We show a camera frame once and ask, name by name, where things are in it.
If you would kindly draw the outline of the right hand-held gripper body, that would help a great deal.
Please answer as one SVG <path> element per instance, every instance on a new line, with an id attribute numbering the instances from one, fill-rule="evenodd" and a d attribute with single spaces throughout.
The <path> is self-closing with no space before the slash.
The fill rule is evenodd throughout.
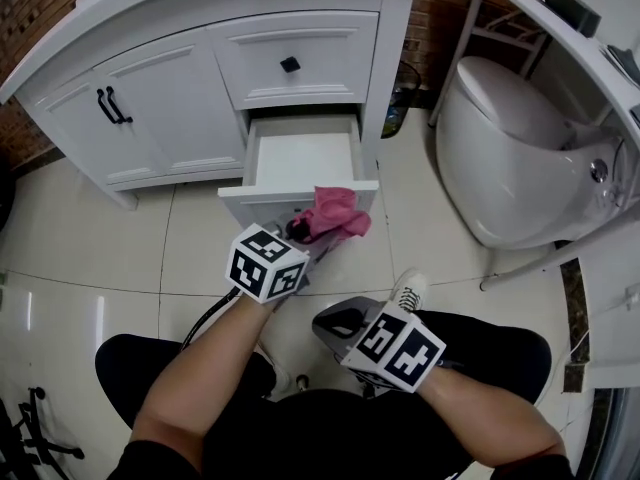
<path id="1" fill-rule="evenodd" d="M 413 393 L 445 349 L 415 314 L 389 301 L 341 365 L 374 386 Z"/>

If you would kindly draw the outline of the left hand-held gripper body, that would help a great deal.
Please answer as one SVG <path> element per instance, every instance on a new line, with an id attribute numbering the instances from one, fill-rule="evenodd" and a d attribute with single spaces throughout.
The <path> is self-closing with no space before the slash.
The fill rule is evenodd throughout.
<path id="1" fill-rule="evenodd" d="M 252 224 L 231 245 L 227 280 L 258 303 L 293 294 L 310 256 L 258 224 Z"/>

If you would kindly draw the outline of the pink cloth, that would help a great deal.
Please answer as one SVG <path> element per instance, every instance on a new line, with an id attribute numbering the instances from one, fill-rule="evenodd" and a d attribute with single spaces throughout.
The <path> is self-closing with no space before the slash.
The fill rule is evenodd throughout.
<path id="1" fill-rule="evenodd" d="M 315 187 L 314 205 L 296 215 L 286 226 L 289 239 L 311 244 L 336 233 L 338 241 L 364 237 L 372 221 L 366 211 L 357 209 L 357 194 L 343 187 Z"/>

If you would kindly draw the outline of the white drawer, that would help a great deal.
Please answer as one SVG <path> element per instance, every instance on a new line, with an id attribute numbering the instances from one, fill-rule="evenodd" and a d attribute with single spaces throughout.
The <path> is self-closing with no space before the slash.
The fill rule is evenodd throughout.
<path id="1" fill-rule="evenodd" d="M 211 25 L 219 68 L 237 110 L 366 101 L 378 14 L 303 11 Z M 287 74 L 280 62 L 295 57 Z"/>
<path id="2" fill-rule="evenodd" d="M 242 184 L 220 188 L 218 197 L 247 228 L 288 222 L 313 206 L 317 187 L 351 189 L 356 208 L 370 210 L 379 183 L 365 178 L 354 115 L 254 120 Z"/>

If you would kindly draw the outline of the person's left forearm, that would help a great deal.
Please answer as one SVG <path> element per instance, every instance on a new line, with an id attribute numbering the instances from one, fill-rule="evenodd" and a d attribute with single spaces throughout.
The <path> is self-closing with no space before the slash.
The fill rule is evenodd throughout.
<path id="1" fill-rule="evenodd" d="M 160 443 L 193 461 L 235 393 L 274 307 L 242 296 L 180 352 L 149 390 L 131 440 Z"/>

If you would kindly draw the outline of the person's right forearm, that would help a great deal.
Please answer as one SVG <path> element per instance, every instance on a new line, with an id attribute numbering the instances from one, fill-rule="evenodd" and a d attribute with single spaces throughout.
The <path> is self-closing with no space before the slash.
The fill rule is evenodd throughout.
<path id="1" fill-rule="evenodd" d="M 534 405 L 508 390 L 435 367 L 417 393 L 473 459 L 500 475 L 547 456 L 566 456 L 556 429 Z"/>

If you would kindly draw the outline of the white closed drawer front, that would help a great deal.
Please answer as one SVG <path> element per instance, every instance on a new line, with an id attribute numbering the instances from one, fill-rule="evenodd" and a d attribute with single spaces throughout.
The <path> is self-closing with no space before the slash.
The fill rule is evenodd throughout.
<path id="1" fill-rule="evenodd" d="M 237 110 L 366 101 L 378 14 L 303 11 L 211 25 L 219 68 Z M 295 57 L 287 74 L 280 62 Z"/>

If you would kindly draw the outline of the person's white shoe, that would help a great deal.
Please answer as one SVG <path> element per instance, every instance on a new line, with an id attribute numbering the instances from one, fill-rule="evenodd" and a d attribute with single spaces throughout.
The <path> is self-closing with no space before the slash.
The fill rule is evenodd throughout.
<path id="1" fill-rule="evenodd" d="M 285 393 L 291 385 L 289 374 L 277 362 L 275 362 L 273 358 L 261 346 L 257 346 L 255 352 L 261 355 L 269 363 L 274 371 L 275 385 L 271 391 L 271 394 L 280 395 Z"/>
<path id="2" fill-rule="evenodd" d="M 423 309 L 428 290 L 427 277 L 418 269 L 410 268 L 395 283 L 389 300 L 404 311 L 414 313 Z"/>

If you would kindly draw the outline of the person's left white shoe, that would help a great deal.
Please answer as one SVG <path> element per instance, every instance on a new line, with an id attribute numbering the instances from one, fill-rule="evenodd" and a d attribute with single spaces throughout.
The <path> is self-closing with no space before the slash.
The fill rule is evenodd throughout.
<path id="1" fill-rule="evenodd" d="M 275 362 L 273 358 L 261 346 L 257 346 L 255 352 L 261 355 L 269 363 L 274 371 L 275 385 L 271 391 L 271 394 L 280 395 L 285 393 L 291 385 L 289 374 L 277 362 Z"/>

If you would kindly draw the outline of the person's black shirt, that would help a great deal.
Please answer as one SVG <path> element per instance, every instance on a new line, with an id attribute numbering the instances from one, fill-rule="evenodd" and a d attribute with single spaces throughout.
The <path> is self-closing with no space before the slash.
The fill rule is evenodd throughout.
<path id="1" fill-rule="evenodd" d="M 205 435 L 198 467 L 143 438 L 108 480 L 446 480 L 475 460 L 416 394 L 325 389 L 278 402 L 241 394 Z"/>

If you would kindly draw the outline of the white cabinet door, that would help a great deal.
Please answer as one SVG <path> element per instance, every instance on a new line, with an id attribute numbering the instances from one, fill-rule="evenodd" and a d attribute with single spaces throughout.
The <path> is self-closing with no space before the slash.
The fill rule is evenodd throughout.
<path id="1" fill-rule="evenodd" d="M 245 144 L 203 27 L 164 37 L 95 68 L 166 159 L 164 175 L 239 169 Z"/>
<path id="2" fill-rule="evenodd" d="M 38 101 L 36 109 L 55 125 L 79 155 L 81 164 L 107 185 L 160 176 L 166 159 L 154 146 L 141 124 L 112 124 L 97 102 L 97 89 L 107 101 L 106 88 L 115 91 L 115 100 L 125 116 L 132 116 L 128 104 L 115 89 L 115 83 L 87 71 Z"/>

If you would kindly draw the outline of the person's black trousers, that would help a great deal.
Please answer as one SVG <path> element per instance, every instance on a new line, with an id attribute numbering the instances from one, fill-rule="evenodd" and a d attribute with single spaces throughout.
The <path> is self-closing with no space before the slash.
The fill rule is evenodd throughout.
<path id="1" fill-rule="evenodd" d="M 485 384 L 537 401 L 551 371 L 547 340 L 534 331 L 498 326 L 474 317 L 438 311 L 418 312 L 426 327 L 446 344 L 445 364 Z M 99 382 L 127 425 L 132 425 L 153 382 L 178 354 L 177 342 L 116 335 L 95 357 Z M 260 430 L 292 435 L 310 430 L 327 436 L 340 430 L 392 428 L 401 418 L 435 428 L 441 419 L 416 394 L 388 391 L 365 400 L 353 393 L 318 389 L 278 402 L 267 400 L 275 386 L 275 371 L 253 354 L 238 391 L 211 430 L 225 439 Z"/>

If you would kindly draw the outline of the white vanity cabinet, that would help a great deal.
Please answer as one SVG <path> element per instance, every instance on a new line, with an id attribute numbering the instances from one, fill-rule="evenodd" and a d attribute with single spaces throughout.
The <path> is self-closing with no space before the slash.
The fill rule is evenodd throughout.
<path id="1" fill-rule="evenodd" d="M 121 206 L 137 205 L 141 188 L 240 177 L 245 169 L 250 115 L 255 110 L 287 107 L 316 109 L 351 105 L 356 109 L 365 178 L 375 176 L 377 149 L 400 61 L 413 0 L 78 0 L 75 9 L 47 32 L 0 85 L 0 107 L 18 101 L 40 130 L 106 195 Z M 240 18 L 303 11 L 358 11 L 378 14 L 378 26 L 366 101 L 237 110 L 245 144 L 239 169 L 160 175 L 107 185 L 81 164 L 70 142 L 36 109 L 55 89 L 139 46 L 196 28 Z"/>

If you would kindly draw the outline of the white metal-legged table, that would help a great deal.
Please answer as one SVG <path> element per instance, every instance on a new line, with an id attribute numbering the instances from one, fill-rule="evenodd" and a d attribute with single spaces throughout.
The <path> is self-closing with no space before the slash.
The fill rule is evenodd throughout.
<path id="1" fill-rule="evenodd" d="M 462 58 L 469 56 L 466 54 L 465 49 L 469 38 L 477 30 L 475 21 L 481 1 L 482 0 L 471 0 L 463 30 L 454 53 L 454 58 L 448 70 L 439 99 L 430 117 L 430 125 L 435 131 L 440 109 L 455 75 L 456 65 Z M 629 110 L 634 104 L 640 103 L 640 90 L 632 88 L 624 81 L 622 75 L 617 73 L 614 67 L 606 61 L 595 40 L 586 38 L 571 28 L 552 12 L 542 0 L 509 1 L 540 25 L 549 36 L 559 42 L 581 65 L 606 96 L 630 137 L 640 150 L 640 128 L 636 125 L 629 113 Z M 640 202 L 625 203 L 621 212 L 592 232 L 574 241 L 562 241 L 563 247 L 561 249 L 555 250 L 547 256 L 515 270 L 500 275 L 487 276 L 481 281 L 480 287 L 482 290 L 487 290 L 526 274 L 562 265 L 577 258 L 582 252 L 586 251 L 598 241 L 611 236 L 636 221 L 640 221 Z"/>

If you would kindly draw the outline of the black box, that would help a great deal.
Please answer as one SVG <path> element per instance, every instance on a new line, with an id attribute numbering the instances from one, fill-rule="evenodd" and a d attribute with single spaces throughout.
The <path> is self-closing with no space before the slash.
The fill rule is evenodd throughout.
<path id="1" fill-rule="evenodd" d="M 545 5 L 586 38 L 595 36 L 601 16 L 582 0 L 544 0 Z"/>

